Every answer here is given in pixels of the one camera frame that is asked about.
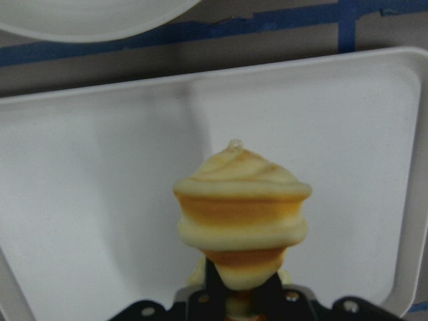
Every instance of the white bowl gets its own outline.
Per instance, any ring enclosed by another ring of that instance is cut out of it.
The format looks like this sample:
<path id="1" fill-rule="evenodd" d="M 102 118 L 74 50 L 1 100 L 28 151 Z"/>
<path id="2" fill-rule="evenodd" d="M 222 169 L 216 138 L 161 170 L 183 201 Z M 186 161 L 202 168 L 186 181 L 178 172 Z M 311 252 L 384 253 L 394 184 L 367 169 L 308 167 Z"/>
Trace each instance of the white bowl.
<path id="1" fill-rule="evenodd" d="M 0 29 L 52 41 L 108 41 L 158 27 L 199 1 L 0 0 Z"/>

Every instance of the white surface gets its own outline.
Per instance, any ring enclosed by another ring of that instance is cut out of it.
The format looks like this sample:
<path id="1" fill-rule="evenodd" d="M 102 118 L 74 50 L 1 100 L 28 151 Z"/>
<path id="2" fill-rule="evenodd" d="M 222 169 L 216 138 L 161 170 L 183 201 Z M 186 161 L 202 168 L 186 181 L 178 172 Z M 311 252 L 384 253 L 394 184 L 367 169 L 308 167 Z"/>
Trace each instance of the white surface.
<path id="1" fill-rule="evenodd" d="M 0 29 L 53 41 L 107 41 L 158 27 L 199 1 L 0 0 Z"/>
<path id="2" fill-rule="evenodd" d="M 199 257 L 172 183 L 231 138 L 313 186 L 294 281 L 403 314 L 427 224 L 426 64 L 391 49 L 0 101 L 0 245 L 35 319 L 170 306 Z"/>

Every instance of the gray surface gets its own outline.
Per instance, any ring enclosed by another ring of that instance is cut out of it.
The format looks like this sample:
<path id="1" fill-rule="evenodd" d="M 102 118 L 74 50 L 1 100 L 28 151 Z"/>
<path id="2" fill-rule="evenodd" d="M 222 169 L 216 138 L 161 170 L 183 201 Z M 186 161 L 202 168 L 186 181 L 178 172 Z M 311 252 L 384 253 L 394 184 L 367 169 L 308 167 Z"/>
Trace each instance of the gray surface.
<path id="1" fill-rule="evenodd" d="M 204 0 L 174 22 L 216 22 L 250 17 L 258 11 L 331 2 Z M 330 55 L 337 52 L 337 32 L 336 24 L 319 25 L 0 68 L 0 97 Z M 358 22 L 357 49 L 396 45 L 428 49 L 427 34 L 428 13 L 390 17 L 373 13 Z M 0 47 L 34 41 L 0 31 Z M 428 300 L 426 255 L 419 279 L 416 303 Z M 410 313 L 406 318 L 428 320 L 428 312 Z"/>

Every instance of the metal screw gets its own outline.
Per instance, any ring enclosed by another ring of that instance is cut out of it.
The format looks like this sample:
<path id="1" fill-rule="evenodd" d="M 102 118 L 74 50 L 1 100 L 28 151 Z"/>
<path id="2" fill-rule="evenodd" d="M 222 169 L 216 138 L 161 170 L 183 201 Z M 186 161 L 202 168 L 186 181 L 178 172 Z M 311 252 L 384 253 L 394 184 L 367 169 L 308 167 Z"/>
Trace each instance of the metal screw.
<path id="1" fill-rule="evenodd" d="M 286 292 L 286 300 L 289 302 L 296 302 L 300 298 L 299 293 L 295 291 L 287 291 Z"/>
<path id="2" fill-rule="evenodd" d="M 347 300 L 343 302 L 342 305 L 345 311 L 349 313 L 357 313 L 360 310 L 360 307 L 358 306 L 358 304 L 352 300 Z"/>
<path id="3" fill-rule="evenodd" d="M 152 306 L 148 306 L 141 310 L 141 315 L 144 317 L 152 316 L 156 310 Z"/>
<path id="4" fill-rule="evenodd" d="M 209 295 L 203 294 L 198 298 L 199 303 L 207 303 L 209 301 Z"/>

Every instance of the tray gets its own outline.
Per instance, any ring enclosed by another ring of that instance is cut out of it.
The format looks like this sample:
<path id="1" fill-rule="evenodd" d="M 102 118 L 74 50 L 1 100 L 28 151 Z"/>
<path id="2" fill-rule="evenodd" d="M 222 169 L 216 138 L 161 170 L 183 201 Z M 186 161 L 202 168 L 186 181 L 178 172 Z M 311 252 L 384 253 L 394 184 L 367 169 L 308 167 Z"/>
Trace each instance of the tray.
<path id="1" fill-rule="evenodd" d="M 284 268 L 329 306 L 411 305 L 427 228 L 428 55 L 393 48 L 0 100 L 0 307 L 171 306 L 200 254 L 173 182 L 240 138 L 313 187 Z"/>

